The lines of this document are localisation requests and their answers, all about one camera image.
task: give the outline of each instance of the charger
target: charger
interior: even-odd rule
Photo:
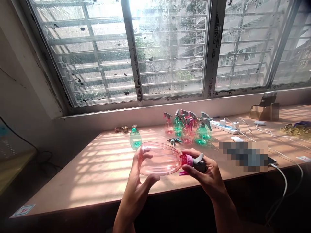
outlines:
[[[220,121],[219,121],[219,124],[220,124],[221,126],[225,126],[225,125],[227,124],[227,121],[226,121],[225,119],[220,120]]]
[[[235,130],[238,130],[238,129],[239,129],[239,126],[240,126],[240,123],[239,123],[239,122],[233,122],[232,125],[231,125],[231,128],[232,128],[232,129],[235,129]]]

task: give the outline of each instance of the desk surface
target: desk surface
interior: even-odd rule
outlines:
[[[287,123],[309,121],[311,116],[311,105],[299,105],[284,107],[280,111],[278,122],[268,122],[265,128],[274,134],[282,134],[279,128]],[[255,120],[249,119],[248,114],[230,117],[242,118],[252,127]],[[169,144],[167,139],[172,136],[165,135],[163,126],[138,128],[143,142],[157,141]],[[247,131],[246,125],[240,129],[247,132],[254,140],[266,142],[269,147],[284,153],[297,163],[304,163],[297,159],[298,156],[311,157],[311,151],[285,138],[273,138],[272,136],[253,130],[252,135]],[[213,127],[214,141],[208,147],[196,144],[177,144],[176,149],[181,151],[185,148],[195,148],[210,158],[217,161],[222,178],[224,180],[245,177],[256,172],[244,172],[243,167],[235,166],[226,155],[219,152],[219,142],[232,142],[232,134]],[[27,215],[51,213],[84,206],[108,204],[122,199],[128,175],[132,165],[133,151],[129,144],[129,134],[104,131],[89,143],[70,163],[68,163],[53,179],[51,179],[37,194],[35,194],[25,205],[33,205],[33,209]],[[290,167],[294,164],[269,151],[269,156],[276,159],[279,167]],[[179,173],[162,176],[150,190],[150,194],[159,194],[198,186],[199,183],[190,176],[179,176]]]
[[[0,195],[36,154],[35,150],[29,150],[8,160],[0,161]]]

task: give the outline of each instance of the wall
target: wall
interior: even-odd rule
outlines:
[[[35,144],[40,151],[48,150],[53,152],[52,161],[61,166],[68,163],[103,130],[124,125],[143,127],[164,124],[165,120],[162,119],[162,112],[167,111],[173,115],[177,108],[192,110],[197,114],[200,111],[205,111],[211,116],[246,113],[249,111],[250,106],[258,104],[262,97],[262,94],[231,96],[189,103],[121,109],[51,120],[49,109],[52,109],[52,106],[47,104],[43,107],[42,99],[39,97],[40,93],[37,90],[38,86],[34,88],[33,82],[30,81],[31,78],[44,80],[44,74],[39,71],[37,77],[29,74],[29,69],[27,69],[28,67],[24,62],[27,61],[28,66],[33,63],[36,64],[34,55],[25,46],[22,50],[12,47],[12,38],[8,38],[7,33],[8,28],[0,23],[0,67],[16,81],[0,70],[0,115],[17,133]],[[25,39],[21,36],[16,39],[21,44],[25,43]],[[40,84],[41,91],[46,88],[45,85],[45,82]],[[278,93],[277,101],[282,105],[290,105],[304,103],[310,101],[310,99],[310,89],[303,89],[282,91]],[[10,138],[18,151],[28,148],[28,145],[15,136],[11,135]]]

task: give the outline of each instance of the window frame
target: window frame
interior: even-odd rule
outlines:
[[[206,59],[204,63],[205,70],[203,70],[204,79],[203,79],[202,93],[186,94],[186,95],[178,95],[178,96],[172,95],[169,97],[144,99],[142,95],[142,88],[140,86],[139,67],[138,67],[138,64],[134,62],[136,59],[137,53],[136,53],[136,47],[135,47],[135,37],[134,37],[134,31],[133,31],[133,26],[132,26],[132,16],[130,12],[129,2],[128,0],[120,0],[122,3],[124,24],[125,24],[127,40],[129,44],[130,58],[132,62],[132,69],[133,69],[133,75],[134,75],[134,83],[135,83],[135,89],[136,89],[136,94],[137,94],[137,100],[112,103],[112,104],[90,105],[90,106],[85,106],[85,107],[72,107],[68,101],[67,93],[64,90],[65,86],[62,84],[62,81],[59,78],[59,73],[57,69],[55,68],[55,63],[52,59],[52,56],[50,56],[51,54],[50,49],[46,46],[44,42],[44,39],[43,39],[44,37],[42,36],[43,33],[41,29],[37,27],[37,24],[36,24],[37,19],[35,17],[32,17],[32,14],[33,14],[32,9],[28,6],[29,0],[17,0],[17,1],[22,9],[22,12],[26,15],[26,19],[32,29],[32,31],[28,33],[32,33],[35,36],[36,42],[38,43],[39,48],[41,49],[42,55],[45,58],[45,60],[42,62],[47,63],[49,67],[49,71],[51,72],[52,76],[55,77],[53,80],[49,80],[49,83],[52,86],[53,90],[57,91],[62,97],[63,103],[66,105],[68,114],[70,115],[108,111],[108,110],[115,110],[115,109],[122,109],[122,108],[171,104],[171,103],[178,103],[178,102],[185,102],[185,101],[188,102],[188,101],[203,100],[203,99],[210,99],[210,98],[217,98],[217,97],[224,97],[224,96],[231,96],[231,95],[241,95],[241,94],[245,95],[245,94],[260,93],[260,92],[265,92],[269,90],[283,90],[283,89],[301,88],[301,87],[311,86],[311,80],[305,81],[305,82],[299,82],[299,83],[286,83],[286,84],[272,85],[273,79],[275,77],[276,69],[279,65],[285,44],[289,37],[290,30],[292,28],[299,6],[302,2],[301,0],[298,0],[298,1],[289,0],[291,2],[291,6],[288,7],[287,9],[288,18],[285,21],[283,33],[281,33],[280,35],[281,37],[280,43],[279,43],[278,49],[275,52],[275,56],[271,64],[269,76],[266,77],[267,78],[266,85],[259,86],[259,87],[215,91],[219,58],[223,56],[229,56],[229,60],[230,60],[230,55],[232,56],[232,54],[220,55],[220,46],[221,46],[220,44],[222,40],[222,32],[223,32],[223,25],[224,25],[224,20],[226,16],[225,10],[226,10],[227,2],[219,1],[219,0],[218,1],[211,0],[210,6],[209,6],[210,15],[207,16],[209,17],[210,20],[209,20],[209,24],[207,24],[207,30],[209,34],[206,35],[207,45],[205,46],[206,47],[205,49]],[[239,14],[243,15],[248,5],[246,1],[243,1],[243,4],[239,7],[241,8]]]

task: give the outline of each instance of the label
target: label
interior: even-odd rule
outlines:
[[[21,215],[26,215],[28,214],[31,209],[34,207],[35,205],[26,205],[21,207],[18,211],[15,212],[15,214],[12,215],[12,217],[16,217],[16,216],[21,216]]]
[[[300,157],[297,157],[297,159],[303,160],[305,162],[310,162],[311,161],[311,159],[306,157],[306,156],[300,156]]]

